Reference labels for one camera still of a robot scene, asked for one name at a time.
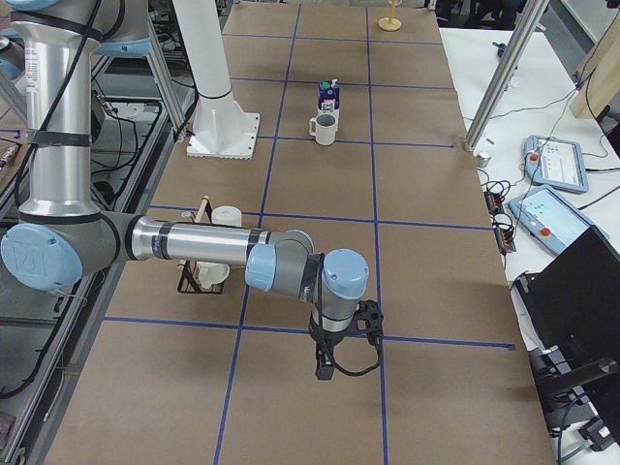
device screen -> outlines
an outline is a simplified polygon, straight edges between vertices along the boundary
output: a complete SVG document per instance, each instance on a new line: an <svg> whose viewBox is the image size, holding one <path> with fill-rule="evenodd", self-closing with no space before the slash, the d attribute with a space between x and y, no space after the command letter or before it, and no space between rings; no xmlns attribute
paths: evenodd
<svg viewBox="0 0 620 465"><path fill-rule="evenodd" d="M590 226L545 189L523 199L522 208L567 246Z"/></svg>
<svg viewBox="0 0 620 465"><path fill-rule="evenodd" d="M542 177L554 182L580 186L582 184L574 145L557 140L538 139L541 149Z"/></svg>

white cup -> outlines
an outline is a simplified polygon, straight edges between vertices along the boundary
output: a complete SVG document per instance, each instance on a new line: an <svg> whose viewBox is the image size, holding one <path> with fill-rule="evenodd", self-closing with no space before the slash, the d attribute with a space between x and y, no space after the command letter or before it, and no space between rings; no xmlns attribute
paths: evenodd
<svg viewBox="0 0 620 465"><path fill-rule="evenodd" d="M204 289L220 284L231 274L231 267L225 263L197 262L198 280Z"/></svg>
<svg viewBox="0 0 620 465"><path fill-rule="evenodd" d="M336 140L336 118L328 113L310 118L308 132L318 144L332 145Z"/></svg>

electronic device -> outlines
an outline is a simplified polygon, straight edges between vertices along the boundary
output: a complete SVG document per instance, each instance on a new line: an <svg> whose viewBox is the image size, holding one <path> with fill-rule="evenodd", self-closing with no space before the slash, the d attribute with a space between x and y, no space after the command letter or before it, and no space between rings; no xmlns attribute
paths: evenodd
<svg viewBox="0 0 620 465"><path fill-rule="evenodd" d="M578 194L588 192L588 177L577 142L530 136L525 141L525 168L537 184Z"/></svg>
<svg viewBox="0 0 620 465"><path fill-rule="evenodd" d="M541 273L525 275L515 286L544 346L557 346L575 371L603 358L620 361L618 283L620 256L590 227ZM620 374L577 385L620 440Z"/></svg>
<svg viewBox="0 0 620 465"><path fill-rule="evenodd" d="M509 208L517 223L556 255L594 225L587 216L547 185L512 199Z"/></svg>

metal pole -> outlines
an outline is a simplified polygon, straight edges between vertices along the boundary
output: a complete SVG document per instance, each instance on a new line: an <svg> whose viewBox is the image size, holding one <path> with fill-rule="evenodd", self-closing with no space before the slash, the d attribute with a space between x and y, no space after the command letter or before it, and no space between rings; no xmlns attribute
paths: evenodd
<svg viewBox="0 0 620 465"><path fill-rule="evenodd" d="M2 73L0 73L0 97L9 104L9 107L15 112L19 119L24 123L28 123L26 114L26 99L22 96Z"/></svg>
<svg viewBox="0 0 620 465"><path fill-rule="evenodd" d="M529 0L525 5L523 15L512 33L502 61L500 61L491 82L486 88L476 116L465 137L465 150L474 151L474 147L481 139L482 132L491 117L491 113L495 110L500 98L504 94L504 89L506 89L511 79L512 72L516 68L519 58L526 48L530 37L532 37L534 29L541 20L541 16L548 3L549 0Z"/></svg>
<svg viewBox="0 0 620 465"><path fill-rule="evenodd" d="M183 109L178 100L178 96L172 87L171 72L166 64L166 58L164 58L164 53L160 48L159 41L157 40L155 27L153 27L153 22L150 18L148 19L148 35L151 40L151 49L148 52L148 55L146 55L146 60L148 61L148 65L151 68L153 76L155 77L155 83L159 88L159 92L162 94L162 99L164 99L164 106L170 116L172 127L177 133L181 134L184 129L183 123L185 122L185 115L183 114Z"/></svg>

black monitor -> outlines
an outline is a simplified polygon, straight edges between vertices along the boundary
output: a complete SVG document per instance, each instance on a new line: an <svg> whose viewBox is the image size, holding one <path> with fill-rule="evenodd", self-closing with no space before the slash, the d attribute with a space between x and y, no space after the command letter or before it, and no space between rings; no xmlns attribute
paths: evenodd
<svg viewBox="0 0 620 465"><path fill-rule="evenodd" d="M572 369L603 357L620 363L620 256L592 227L528 284L528 310L547 348ZM620 374L582 386L620 444Z"/></svg>

